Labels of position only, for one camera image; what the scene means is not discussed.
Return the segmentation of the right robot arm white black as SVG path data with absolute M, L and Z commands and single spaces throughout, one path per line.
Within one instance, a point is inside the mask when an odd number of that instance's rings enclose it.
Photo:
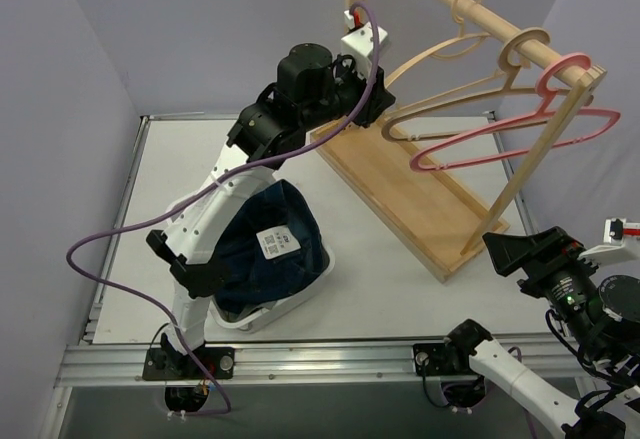
M 575 341 L 560 343 L 606 386 L 572 398 L 472 319 L 445 337 L 447 365 L 488 380 L 555 438 L 638 437 L 639 280 L 627 274 L 592 279 L 604 266 L 638 259 L 638 223 L 607 219 L 601 243 L 590 248 L 560 227 L 528 236 L 488 232 L 483 241 L 495 272 L 524 273 L 520 291 L 547 301 L 546 322 L 563 324 Z

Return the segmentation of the beige hanger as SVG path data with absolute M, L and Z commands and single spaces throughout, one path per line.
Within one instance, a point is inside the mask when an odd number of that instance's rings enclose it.
M 533 86 L 514 85 L 520 71 L 531 67 L 531 61 L 522 53 L 519 53 L 519 59 L 516 62 L 511 61 L 511 55 L 516 51 L 516 47 L 528 40 L 536 40 L 543 45 L 549 45 L 551 42 L 550 34 L 543 28 L 532 27 L 521 30 L 502 46 L 497 58 L 497 69 L 490 76 L 450 89 L 440 94 L 436 94 L 413 104 L 400 107 L 392 113 L 386 113 L 382 119 L 382 137 L 390 142 L 413 142 L 413 139 L 409 136 L 394 136 L 392 134 L 392 129 L 403 122 L 409 121 L 410 119 L 414 119 L 418 116 L 423 116 L 429 112 L 436 112 L 463 104 L 501 96 L 534 94 L 535 88 Z M 503 78 L 504 81 L 497 88 L 451 98 L 452 94 L 468 90 L 498 78 Z
M 474 4 L 482 4 L 483 0 L 472 0 Z M 436 43 L 435 45 L 425 49 L 424 51 L 418 53 L 413 56 L 405 63 L 400 65 L 396 70 L 394 70 L 385 80 L 385 85 L 392 85 L 397 79 L 399 79 L 402 75 L 404 75 L 411 68 L 419 64 L 425 59 L 436 59 L 439 61 L 450 61 L 453 59 L 457 59 L 462 57 L 474 49 L 478 48 L 482 45 L 490 35 L 487 32 L 467 32 L 466 31 L 466 23 L 465 19 L 461 16 L 459 11 L 459 2 L 460 0 L 453 0 L 450 6 L 450 14 L 451 18 L 455 24 L 458 25 L 458 31 L 455 36 L 452 38 L 446 39 L 442 42 Z M 468 46 L 464 49 L 461 49 L 457 52 L 453 53 L 445 53 L 445 50 L 457 46 L 460 44 L 466 44 Z

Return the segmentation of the aluminium mounting rail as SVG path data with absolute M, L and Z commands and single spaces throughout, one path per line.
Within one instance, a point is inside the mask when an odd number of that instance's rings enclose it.
M 224 386 L 407 382 L 415 373 L 411 344 L 237 343 L 233 377 Z M 151 386 L 142 378 L 144 345 L 69 347 L 57 374 L 58 387 Z

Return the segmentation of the wooden clothes rack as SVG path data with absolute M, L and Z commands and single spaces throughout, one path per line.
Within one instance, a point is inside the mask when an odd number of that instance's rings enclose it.
M 439 1 L 450 9 L 453 0 Z M 490 37 L 486 41 L 499 41 L 501 49 L 523 30 L 488 9 L 483 1 L 460 0 L 459 11 L 467 32 L 487 32 Z M 551 42 L 543 45 L 536 40 L 517 46 L 512 62 L 519 59 L 519 53 L 531 61 L 531 67 L 520 71 L 514 85 L 533 86 L 535 93 L 526 95 L 539 98 L 538 106 L 527 114 L 473 130 L 440 134 L 409 135 L 402 129 L 403 122 L 392 134 L 409 136 L 413 142 L 390 142 L 381 135 L 382 119 L 398 107 L 385 112 L 370 129 L 331 123 L 311 135 L 320 156 L 439 281 L 448 280 L 480 253 L 483 234 L 506 231 L 503 212 L 547 154 L 564 146 L 562 133 L 574 118 L 602 117 L 608 126 L 619 120 L 617 111 L 592 104 L 606 70 L 588 55 L 562 55 Z M 451 98 L 494 89 L 503 81 L 498 78 Z M 540 135 L 532 147 L 518 151 L 521 165 L 491 205 L 455 178 L 456 163 L 442 163 L 435 157 L 440 150 L 479 136 L 530 127 L 539 128 Z

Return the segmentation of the dark blue denim skirt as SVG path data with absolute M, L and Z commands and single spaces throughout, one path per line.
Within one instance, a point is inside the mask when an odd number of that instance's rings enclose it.
M 286 180 L 243 204 L 220 237 L 215 254 L 230 270 L 215 299 L 233 314 L 290 297 L 326 268 L 316 219 L 302 193 Z

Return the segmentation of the grey pleated skirt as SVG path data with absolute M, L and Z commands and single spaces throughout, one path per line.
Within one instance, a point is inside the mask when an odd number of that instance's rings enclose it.
M 278 305 L 278 301 L 271 301 L 259 305 L 247 305 L 239 313 L 227 311 L 223 314 L 223 317 L 231 323 L 238 323 L 242 321 L 252 322 L 265 314 L 270 314 L 278 307 Z

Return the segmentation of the beige hanger front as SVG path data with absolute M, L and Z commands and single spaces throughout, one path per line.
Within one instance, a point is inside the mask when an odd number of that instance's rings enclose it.
M 497 69 L 490 76 L 450 89 L 440 94 L 436 94 L 413 104 L 400 107 L 392 113 L 386 113 L 382 119 L 382 137 L 390 142 L 413 142 L 413 139 L 409 136 L 394 136 L 392 134 L 392 129 L 403 122 L 409 121 L 410 119 L 414 119 L 418 116 L 423 116 L 429 112 L 436 112 L 463 104 L 501 96 L 534 94 L 535 88 L 533 86 L 514 85 L 520 71 L 531 67 L 531 61 L 522 53 L 519 53 L 519 59 L 516 62 L 511 61 L 511 55 L 516 51 L 516 47 L 528 40 L 536 40 L 543 45 L 549 45 L 551 42 L 550 34 L 543 28 L 532 27 L 521 30 L 502 46 L 497 58 Z M 497 88 L 451 98 L 452 94 L 468 90 L 498 78 L 503 78 L 504 81 Z

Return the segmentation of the white plastic basket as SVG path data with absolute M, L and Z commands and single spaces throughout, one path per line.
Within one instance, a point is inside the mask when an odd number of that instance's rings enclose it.
M 325 286 L 328 275 L 334 267 L 333 255 L 326 248 L 322 238 L 326 268 L 313 283 L 290 297 L 276 300 L 279 305 L 270 314 L 265 314 L 252 322 L 231 323 L 223 317 L 227 311 L 221 309 L 215 299 L 216 292 L 230 277 L 229 267 L 215 254 L 218 242 L 208 259 L 200 264 L 189 263 L 186 255 L 171 245 L 168 231 L 154 230 L 147 235 L 146 242 L 169 266 L 175 280 L 172 312 L 183 334 L 191 338 L 203 335 L 207 318 L 213 318 L 224 329 L 259 330 L 315 296 Z

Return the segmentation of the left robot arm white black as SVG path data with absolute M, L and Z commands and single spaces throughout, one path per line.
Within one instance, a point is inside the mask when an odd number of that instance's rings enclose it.
M 373 44 L 338 55 L 315 43 L 294 46 L 278 63 L 275 81 L 240 112 L 201 187 L 174 203 L 164 228 L 147 233 L 147 245 L 174 280 L 176 322 L 164 347 L 166 367 L 177 377 L 201 368 L 210 302 L 230 277 L 216 247 L 241 207 L 273 183 L 286 160 L 310 150 L 308 132 L 338 119 L 367 127 L 394 104 L 380 52 Z

